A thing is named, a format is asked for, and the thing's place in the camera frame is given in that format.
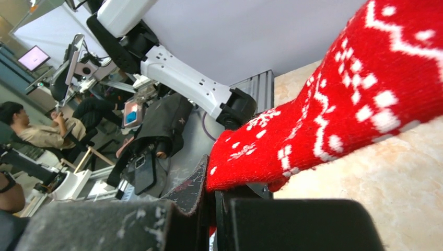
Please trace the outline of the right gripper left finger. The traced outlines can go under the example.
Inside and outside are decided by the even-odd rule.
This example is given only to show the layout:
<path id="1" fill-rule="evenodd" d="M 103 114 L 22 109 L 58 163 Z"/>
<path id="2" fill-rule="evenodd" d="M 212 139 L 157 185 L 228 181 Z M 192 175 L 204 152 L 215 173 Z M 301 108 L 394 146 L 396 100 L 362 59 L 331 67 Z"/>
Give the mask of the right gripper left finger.
<path id="1" fill-rule="evenodd" d="M 155 201 L 53 202 L 31 217 L 17 250 L 208 250 L 208 156 Z"/>

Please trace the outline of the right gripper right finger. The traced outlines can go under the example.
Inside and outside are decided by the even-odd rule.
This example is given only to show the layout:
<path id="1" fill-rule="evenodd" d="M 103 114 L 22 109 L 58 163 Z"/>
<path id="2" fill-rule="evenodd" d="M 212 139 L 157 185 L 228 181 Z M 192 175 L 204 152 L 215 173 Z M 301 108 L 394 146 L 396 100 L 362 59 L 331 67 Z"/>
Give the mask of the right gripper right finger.
<path id="1" fill-rule="evenodd" d="M 349 199 L 263 198 L 249 186 L 215 192 L 219 250 L 383 250 L 368 211 Z"/>

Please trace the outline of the red snowflake sock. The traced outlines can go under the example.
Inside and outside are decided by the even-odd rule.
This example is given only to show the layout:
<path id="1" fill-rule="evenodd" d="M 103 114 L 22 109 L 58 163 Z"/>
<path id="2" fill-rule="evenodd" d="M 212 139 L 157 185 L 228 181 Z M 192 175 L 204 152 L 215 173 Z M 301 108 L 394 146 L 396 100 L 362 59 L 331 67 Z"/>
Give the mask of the red snowflake sock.
<path id="1" fill-rule="evenodd" d="M 298 96 L 223 132 L 206 189 L 292 175 L 442 116 L 442 1 L 367 1 Z"/>

